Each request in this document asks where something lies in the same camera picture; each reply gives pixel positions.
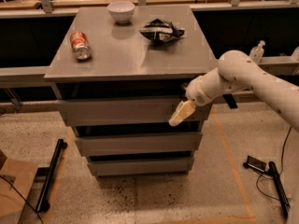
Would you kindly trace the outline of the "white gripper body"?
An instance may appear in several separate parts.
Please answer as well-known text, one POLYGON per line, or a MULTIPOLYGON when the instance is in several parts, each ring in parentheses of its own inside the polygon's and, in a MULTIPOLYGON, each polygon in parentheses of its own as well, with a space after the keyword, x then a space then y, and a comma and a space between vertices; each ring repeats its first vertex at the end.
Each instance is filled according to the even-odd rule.
POLYGON ((185 96, 197 106, 211 103, 214 82, 208 76, 199 76, 193 79, 186 87, 185 96))

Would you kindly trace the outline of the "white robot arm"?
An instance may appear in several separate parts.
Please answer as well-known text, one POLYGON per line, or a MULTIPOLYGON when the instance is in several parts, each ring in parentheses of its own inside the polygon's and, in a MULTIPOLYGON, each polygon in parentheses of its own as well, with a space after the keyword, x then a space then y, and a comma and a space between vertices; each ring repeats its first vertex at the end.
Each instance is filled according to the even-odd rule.
POLYGON ((221 55, 217 67, 193 79, 169 120, 171 126, 188 118, 196 106, 213 102, 223 94, 250 89, 254 94, 299 132, 299 87, 264 71, 250 56, 239 50, 221 55))

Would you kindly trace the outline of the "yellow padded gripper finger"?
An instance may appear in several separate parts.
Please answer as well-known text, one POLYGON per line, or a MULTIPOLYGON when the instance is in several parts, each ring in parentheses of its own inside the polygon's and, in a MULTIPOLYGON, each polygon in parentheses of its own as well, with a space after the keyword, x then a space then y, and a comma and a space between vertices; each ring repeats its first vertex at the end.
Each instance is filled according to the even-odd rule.
POLYGON ((169 125, 172 127, 178 126, 182 121, 192 115, 195 111, 196 105, 191 101, 181 101, 170 120, 169 125))

